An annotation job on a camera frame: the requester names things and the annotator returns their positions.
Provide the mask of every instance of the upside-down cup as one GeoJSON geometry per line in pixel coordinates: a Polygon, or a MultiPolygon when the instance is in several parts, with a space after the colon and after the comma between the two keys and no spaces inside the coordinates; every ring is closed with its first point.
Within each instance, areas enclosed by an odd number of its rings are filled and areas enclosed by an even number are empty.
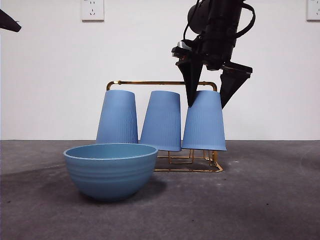
{"type": "Polygon", "coordinates": [[[180,94],[151,92],[140,143],[158,150],[181,151],[180,94]]]}
{"type": "Polygon", "coordinates": [[[219,92],[196,92],[194,103],[187,111],[182,148],[227,150],[219,92]]]}
{"type": "Polygon", "coordinates": [[[96,143],[138,143],[136,100],[133,92],[105,92],[96,143]]]}

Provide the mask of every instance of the gold metal rack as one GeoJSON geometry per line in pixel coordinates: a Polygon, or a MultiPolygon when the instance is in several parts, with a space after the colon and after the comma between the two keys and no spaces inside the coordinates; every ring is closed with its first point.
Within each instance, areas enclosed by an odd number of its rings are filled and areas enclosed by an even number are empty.
{"type": "MultiPolygon", "coordinates": [[[[110,90],[112,85],[185,85],[184,81],[111,81],[107,84],[106,90],[110,90]]],[[[211,81],[200,81],[198,85],[211,86],[213,91],[217,91],[217,85],[211,81]]],[[[156,168],[156,172],[222,172],[223,168],[218,163],[218,152],[210,150],[202,150],[202,156],[195,156],[195,150],[189,149],[188,156],[172,156],[168,151],[168,156],[158,156],[159,159],[168,159],[170,165],[192,165],[195,159],[203,159],[208,161],[208,169],[192,169],[192,168],[156,168]],[[173,160],[190,160],[190,161],[174,161],[173,160]]]]}

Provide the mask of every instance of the table surface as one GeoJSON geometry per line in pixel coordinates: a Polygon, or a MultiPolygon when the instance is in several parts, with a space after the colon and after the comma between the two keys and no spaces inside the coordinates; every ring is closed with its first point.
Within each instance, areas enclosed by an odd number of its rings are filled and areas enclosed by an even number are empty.
{"type": "Polygon", "coordinates": [[[1,141],[2,240],[320,239],[320,141],[227,141],[223,172],[154,172],[115,203],[68,176],[62,152],[91,143],[1,141]]]}

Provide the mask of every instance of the wall socket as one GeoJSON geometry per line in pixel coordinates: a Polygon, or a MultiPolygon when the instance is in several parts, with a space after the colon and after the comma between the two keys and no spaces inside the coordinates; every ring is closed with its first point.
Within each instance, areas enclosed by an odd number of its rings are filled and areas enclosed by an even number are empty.
{"type": "Polygon", "coordinates": [[[306,1],[306,20],[320,21],[320,0],[306,1]]]}
{"type": "Polygon", "coordinates": [[[104,21],[104,0],[81,0],[82,21],[104,21]]]}

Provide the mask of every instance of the black object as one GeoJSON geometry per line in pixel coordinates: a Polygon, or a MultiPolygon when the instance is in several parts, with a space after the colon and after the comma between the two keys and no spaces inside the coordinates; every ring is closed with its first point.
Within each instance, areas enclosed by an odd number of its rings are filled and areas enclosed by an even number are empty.
{"type": "Polygon", "coordinates": [[[13,32],[19,32],[21,26],[13,20],[8,14],[0,9],[0,29],[6,29],[13,32]]]}
{"type": "Polygon", "coordinates": [[[222,69],[221,103],[226,105],[239,87],[250,78],[251,67],[231,62],[237,38],[247,33],[254,25],[256,14],[245,0],[197,0],[188,13],[188,26],[198,36],[185,39],[172,49],[172,55],[179,58],[176,63],[186,87],[188,105],[192,106],[203,65],[209,71],[222,69]],[[242,8],[252,11],[248,26],[237,32],[242,8]]]}

